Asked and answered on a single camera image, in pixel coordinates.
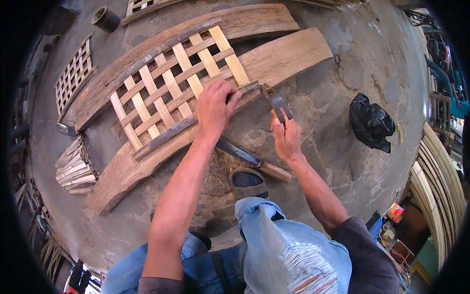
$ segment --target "sandal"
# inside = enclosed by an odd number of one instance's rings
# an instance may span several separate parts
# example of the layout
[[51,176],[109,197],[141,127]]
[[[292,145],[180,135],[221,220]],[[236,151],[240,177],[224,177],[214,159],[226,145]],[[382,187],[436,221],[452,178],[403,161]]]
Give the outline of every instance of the sandal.
[[268,192],[264,177],[254,169],[240,167],[228,175],[228,182],[238,199],[257,196],[267,198]]

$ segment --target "metal hammer head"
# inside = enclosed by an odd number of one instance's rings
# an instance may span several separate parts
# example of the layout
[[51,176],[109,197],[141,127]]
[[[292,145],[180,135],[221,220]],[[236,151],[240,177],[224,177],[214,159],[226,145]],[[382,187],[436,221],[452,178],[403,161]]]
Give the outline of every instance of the metal hammer head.
[[274,109],[276,116],[280,123],[284,124],[286,121],[284,119],[284,115],[281,112],[281,109],[284,110],[284,113],[287,116],[287,119],[291,120],[293,118],[292,113],[290,112],[289,108],[287,108],[286,103],[284,102],[283,98],[281,97],[279,89],[275,90],[269,87],[267,84],[263,84],[259,86],[259,90],[263,93],[264,97],[271,103],[271,107]]

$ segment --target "black plastic bag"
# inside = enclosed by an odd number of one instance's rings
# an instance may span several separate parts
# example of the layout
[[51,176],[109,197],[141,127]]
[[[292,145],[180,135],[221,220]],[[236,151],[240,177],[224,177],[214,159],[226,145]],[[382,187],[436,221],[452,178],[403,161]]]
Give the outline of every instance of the black plastic bag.
[[370,104],[363,93],[357,94],[351,101],[349,123],[359,141],[369,148],[390,153],[390,142],[385,137],[395,133],[395,122],[377,103]]

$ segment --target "person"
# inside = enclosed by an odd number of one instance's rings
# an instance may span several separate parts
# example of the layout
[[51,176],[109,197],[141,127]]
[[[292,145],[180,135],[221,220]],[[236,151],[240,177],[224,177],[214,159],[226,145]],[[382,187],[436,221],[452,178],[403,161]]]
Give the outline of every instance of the person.
[[204,88],[198,133],[158,202],[148,243],[111,268],[102,293],[397,293],[393,262],[307,162],[302,129],[287,116],[285,127],[277,118],[271,121],[275,150],[333,239],[287,220],[267,200],[263,176],[247,168],[229,175],[240,198],[235,215],[243,242],[208,252],[210,239],[188,232],[209,158],[241,95],[226,81]]
[[450,113],[456,118],[463,119],[470,111],[469,102],[464,100],[460,101],[458,99],[459,96],[455,94],[455,89],[450,83],[449,76],[446,72],[433,61],[429,60],[426,55],[424,55],[424,58],[426,59],[426,64],[428,65],[431,74],[436,77],[439,84],[441,84],[441,86],[446,90],[446,94],[451,98]]

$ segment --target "forearm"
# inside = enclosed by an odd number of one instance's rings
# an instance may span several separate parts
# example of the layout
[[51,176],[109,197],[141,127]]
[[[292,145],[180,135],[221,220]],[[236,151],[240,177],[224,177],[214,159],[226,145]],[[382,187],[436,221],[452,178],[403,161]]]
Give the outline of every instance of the forearm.
[[183,279],[180,253],[216,142],[199,132],[163,191],[150,224],[143,277]]
[[332,236],[336,228],[348,219],[345,207],[320,175],[301,154],[287,163],[298,179],[313,215]]
[[184,241],[196,210],[204,171],[217,138],[199,132],[168,182],[155,210],[149,237]]

